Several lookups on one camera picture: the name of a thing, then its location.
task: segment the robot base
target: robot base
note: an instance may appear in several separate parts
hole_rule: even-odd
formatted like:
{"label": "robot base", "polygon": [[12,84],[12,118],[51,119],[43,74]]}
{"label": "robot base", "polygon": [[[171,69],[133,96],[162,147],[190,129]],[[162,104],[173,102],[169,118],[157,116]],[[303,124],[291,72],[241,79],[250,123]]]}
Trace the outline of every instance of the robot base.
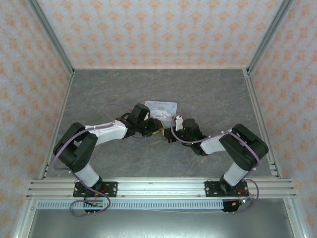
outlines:
{"label": "robot base", "polygon": [[246,192],[248,190],[248,184],[247,182],[239,182],[234,190],[230,191],[229,193],[225,193],[220,188],[220,182],[219,181],[206,181],[205,182],[205,192],[206,197],[239,197],[240,195],[242,197],[249,196],[249,192]]}
{"label": "robot base", "polygon": [[[118,182],[102,182],[101,191],[108,197],[117,197]],[[85,188],[81,182],[75,182],[73,197],[95,197],[95,193]]]}

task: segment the wall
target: wall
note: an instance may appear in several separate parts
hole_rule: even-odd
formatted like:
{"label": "wall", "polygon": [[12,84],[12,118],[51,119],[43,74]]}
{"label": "wall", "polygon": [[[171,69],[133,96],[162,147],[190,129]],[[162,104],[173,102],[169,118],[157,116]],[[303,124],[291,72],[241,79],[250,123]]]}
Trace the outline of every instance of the wall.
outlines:
{"label": "wall", "polygon": [[284,177],[317,234],[317,4],[295,0],[252,76]]}
{"label": "wall", "polygon": [[39,0],[75,68],[247,67],[282,0]]}
{"label": "wall", "polygon": [[0,1],[0,41],[0,237],[12,237],[69,74],[26,0]]}

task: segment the white cylinder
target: white cylinder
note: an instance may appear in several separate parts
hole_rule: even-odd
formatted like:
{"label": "white cylinder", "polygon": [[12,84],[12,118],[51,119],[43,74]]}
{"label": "white cylinder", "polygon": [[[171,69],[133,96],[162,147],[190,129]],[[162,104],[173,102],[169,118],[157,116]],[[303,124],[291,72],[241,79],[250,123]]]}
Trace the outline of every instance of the white cylinder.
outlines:
{"label": "white cylinder", "polygon": [[230,166],[223,178],[231,186],[235,186],[248,173],[248,171],[240,168],[235,162]]}
{"label": "white cylinder", "polygon": [[99,180],[99,175],[88,163],[81,171],[75,173],[78,178],[88,187],[94,186]]}

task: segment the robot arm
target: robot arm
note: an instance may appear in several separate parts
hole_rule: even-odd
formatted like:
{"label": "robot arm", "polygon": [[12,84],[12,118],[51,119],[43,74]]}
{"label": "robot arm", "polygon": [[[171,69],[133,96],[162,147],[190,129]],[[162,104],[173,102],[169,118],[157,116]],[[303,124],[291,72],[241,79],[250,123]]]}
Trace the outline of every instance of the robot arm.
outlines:
{"label": "robot arm", "polygon": [[267,145],[242,124],[235,125],[230,131],[221,135],[207,137],[201,133],[194,119],[183,120],[181,116],[177,116],[175,122],[176,127],[173,133],[181,137],[183,145],[190,146],[196,154],[205,156],[226,151],[231,156],[234,162],[220,178],[219,184],[225,193],[234,190],[246,174],[268,153]]}
{"label": "robot arm", "polygon": [[62,146],[74,135],[88,129],[87,132],[76,137],[62,151],[59,159],[86,186],[99,191],[103,181],[89,164],[89,159],[95,146],[107,141],[127,138],[136,132],[141,133],[143,136],[151,136],[152,133],[161,128],[162,124],[159,120],[150,118],[149,108],[143,104],[137,104],[131,113],[117,118],[114,122],[95,126],[84,126],[79,122],[74,123],[54,147],[53,153],[56,155]]}

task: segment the gray marble surface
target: gray marble surface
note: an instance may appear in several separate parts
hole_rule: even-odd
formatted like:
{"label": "gray marble surface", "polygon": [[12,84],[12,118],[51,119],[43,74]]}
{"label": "gray marble surface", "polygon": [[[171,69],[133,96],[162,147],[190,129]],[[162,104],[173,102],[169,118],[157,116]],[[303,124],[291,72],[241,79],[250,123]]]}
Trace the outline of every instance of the gray marble surface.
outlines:
{"label": "gray marble surface", "polygon": [[[194,118],[206,135],[237,123],[260,135],[242,70],[121,69],[76,71],[57,139],[77,121],[83,125],[109,122],[103,113],[107,103],[133,108],[147,100],[177,102],[177,111],[185,119]],[[108,112],[116,118],[127,111],[110,107]],[[158,133],[101,144],[90,162],[102,177],[220,177],[232,159],[226,152],[200,157],[181,143],[169,144]],[[47,177],[69,176],[49,166]],[[270,176],[266,158],[252,176]]]}

